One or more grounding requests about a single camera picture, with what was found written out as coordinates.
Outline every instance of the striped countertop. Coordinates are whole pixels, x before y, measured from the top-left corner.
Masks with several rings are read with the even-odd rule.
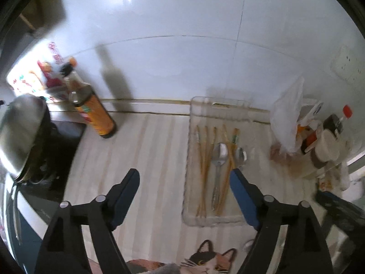
[[[238,250],[232,269],[235,273],[246,256],[242,248],[255,237],[255,230],[245,224],[188,227],[181,219],[189,117],[150,113],[112,113],[112,116],[119,128],[112,138],[99,137],[90,126],[85,130],[64,199],[73,205],[90,202],[120,183],[130,168],[136,168],[141,175],[140,187],[124,223],[113,233],[125,260],[141,258],[179,264],[203,240],[210,239],[217,252]],[[256,136],[262,137],[258,141],[261,168],[258,186],[262,193],[296,205],[305,199],[321,220],[323,210],[311,199],[314,181],[294,180],[283,167],[273,165],[268,160],[273,141],[270,126],[255,125]],[[96,261],[88,227],[83,227],[83,235],[88,256]]]

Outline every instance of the metal spoon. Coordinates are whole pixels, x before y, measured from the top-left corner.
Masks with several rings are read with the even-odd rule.
[[[236,149],[235,159],[236,159],[236,164],[238,166],[237,168],[242,172],[243,165],[247,161],[247,153],[245,150],[243,150],[242,147]]]
[[[212,210],[216,210],[218,208],[219,197],[220,197],[220,166],[222,166],[228,157],[228,148],[224,143],[218,143],[216,147],[213,149],[212,160],[211,162],[216,167],[215,170],[215,180],[214,180],[214,189],[212,196]]]

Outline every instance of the black stovetop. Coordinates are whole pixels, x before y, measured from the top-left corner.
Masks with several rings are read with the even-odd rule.
[[[39,171],[38,184],[22,184],[19,191],[38,213],[49,224],[59,203],[63,201],[66,183],[72,160],[81,140],[86,125],[70,121],[52,121],[57,130],[52,134],[47,147],[49,156]],[[49,176],[44,176],[47,169]]]

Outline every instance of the chopstick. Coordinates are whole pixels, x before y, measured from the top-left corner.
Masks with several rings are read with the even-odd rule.
[[[197,146],[198,146],[198,153],[199,153],[199,160],[200,160],[201,190],[203,190],[203,188],[204,188],[204,158],[205,158],[205,154],[203,153],[204,150],[203,150],[203,147],[201,145],[200,128],[199,128],[198,125],[196,126],[195,135],[196,135],[196,143],[197,143]],[[196,210],[196,216],[201,215],[202,209],[204,209],[204,208],[202,207],[201,200],[200,200],[198,209]]]
[[[229,164],[228,164],[228,168],[226,169],[226,174],[224,176],[223,187],[221,190],[221,197],[219,199],[218,209],[216,211],[217,216],[222,215],[224,205],[226,204],[226,198],[227,198],[227,193],[228,193],[228,189],[229,189],[229,174],[230,174],[231,170],[236,168],[236,161],[234,160],[233,154],[237,148],[237,142],[238,142],[239,135],[240,135],[240,130],[238,128],[235,128],[233,130],[232,142],[229,142],[229,139],[227,136],[226,125],[225,124],[223,125],[223,137],[224,137],[225,143],[227,144],[227,148],[228,148]]]
[[[204,142],[204,144],[205,144],[204,151],[201,150],[201,144],[200,144],[200,139],[199,139],[199,145],[200,145],[199,153],[200,153],[200,163],[201,163],[200,172],[201,172],[202,187],[201,187],[200,204],[196,211],[196,216],[207,217],[207,209],[206,209],[207,181],[208,181],[210,162],[212,159],[212,153],[213,153],[214,144],[215,144],[215,140],[216,140],[217,128],[216,127],[213,128],[213,137],[212,137],[212,140],[210,143],[209,150],[208,150],[208,140],[209,140],[208,127],[205,126],[204,130],[205,130],[205,134],[206,134],[206,139]]]

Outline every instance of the plastic bag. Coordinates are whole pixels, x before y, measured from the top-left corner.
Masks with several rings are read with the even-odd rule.
[[[303,84],[304,78],[298,77],[273,104],[270,111],[271,129],[279,142],[271,147],[272,160],[276,160],[277,155],[294,154],[300,147],[300,142],[296,141],[296,134],[297,121],[302,108]]]

